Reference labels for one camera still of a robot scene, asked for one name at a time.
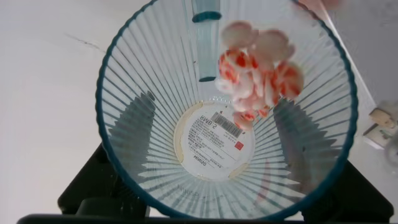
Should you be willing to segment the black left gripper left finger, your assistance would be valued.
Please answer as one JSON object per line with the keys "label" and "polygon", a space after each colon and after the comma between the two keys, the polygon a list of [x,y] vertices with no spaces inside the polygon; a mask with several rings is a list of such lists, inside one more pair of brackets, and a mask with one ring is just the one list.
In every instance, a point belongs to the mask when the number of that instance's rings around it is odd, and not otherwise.
{"label": "black left gripper left finger", "polygon": [[[141,94],[130,102],[117,127],[137,131],[127,139],[127,154],[132,156],[130,167],[137,171],[146,157],[150,125],[154,119],[155,98],[151,92]],[[64,215],[86,215],[119,218],[145,218],[149,207],[120,178],[99,145],[69,186],[58,198]]]}

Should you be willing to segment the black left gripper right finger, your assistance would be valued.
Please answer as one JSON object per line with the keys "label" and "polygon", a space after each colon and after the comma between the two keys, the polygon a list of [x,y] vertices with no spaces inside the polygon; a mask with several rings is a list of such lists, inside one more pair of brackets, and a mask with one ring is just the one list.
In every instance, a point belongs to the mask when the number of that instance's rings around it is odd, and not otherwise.
{"label": "black left gripper right finger", "polygon": [[274,120],[293,188],[310,198],[300,209],[305,223],[387,223],[394,214],[386,199],[350,162],[336,137],[329,137],[301,107],[282,100]]}

